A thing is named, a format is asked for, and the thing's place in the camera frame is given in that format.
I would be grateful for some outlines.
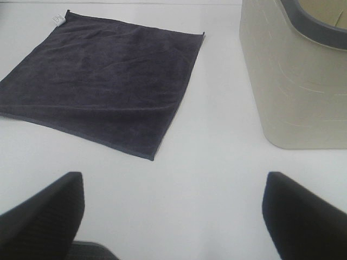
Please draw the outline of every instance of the towel tag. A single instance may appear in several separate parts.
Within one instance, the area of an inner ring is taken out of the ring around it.
[[[52,19],[55,22],[57,27],[61,26],[66,21],[65,18],[62,17],[61,15],[56,15]]]

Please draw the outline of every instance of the white table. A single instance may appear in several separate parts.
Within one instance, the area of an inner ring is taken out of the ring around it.
[[[76,239],[123,260],[270,260],[279,256],[261,214],[269,171],[347,211],[346,150],[284,150],[264,137],[238,36],[241,0],[49,2],[0,4],[0,80],[67,9],[206,38],[153,162],[0,117],[0,212],[81,171],[86,211]]]

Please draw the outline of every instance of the towel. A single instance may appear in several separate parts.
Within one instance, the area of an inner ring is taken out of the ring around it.
[[[154,160],[204,34],[65,19],[0,82],[0,115]]]

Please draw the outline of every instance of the beige container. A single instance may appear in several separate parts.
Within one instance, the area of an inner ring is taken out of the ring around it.
[[[240,39],[271,143],[347,148],[345,8],[339,0],[243,0]]]

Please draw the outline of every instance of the dark gray rim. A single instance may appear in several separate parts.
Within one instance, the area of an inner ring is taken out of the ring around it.
[[[293,26],[306,37],[326,46],[347,49],[347,30],[331,26],[309,15],[298,0],[281,0]]]

